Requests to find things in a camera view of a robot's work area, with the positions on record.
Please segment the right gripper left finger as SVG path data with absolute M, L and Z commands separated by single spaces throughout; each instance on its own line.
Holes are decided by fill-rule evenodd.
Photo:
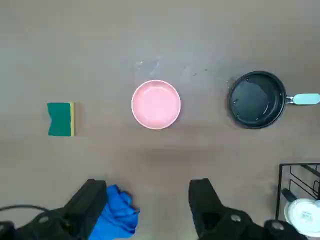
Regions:
M 40 211 L 27 224 L 16 228 L 12 221 L 0 222 L 2 240 L 87 240 L 107 203 L 104 180 L 88 179 L 61 208 L 49 210 L 31 204 L 3 206 L 0 210 Z

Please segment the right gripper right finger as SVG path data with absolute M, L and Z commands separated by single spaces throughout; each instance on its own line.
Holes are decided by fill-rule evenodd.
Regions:
M 189 182 L 188 201 L 199 240 L 306 240 L 292 225 L 267 220 L 263 226 L 244 211 L 224 206 L 208 178 Z

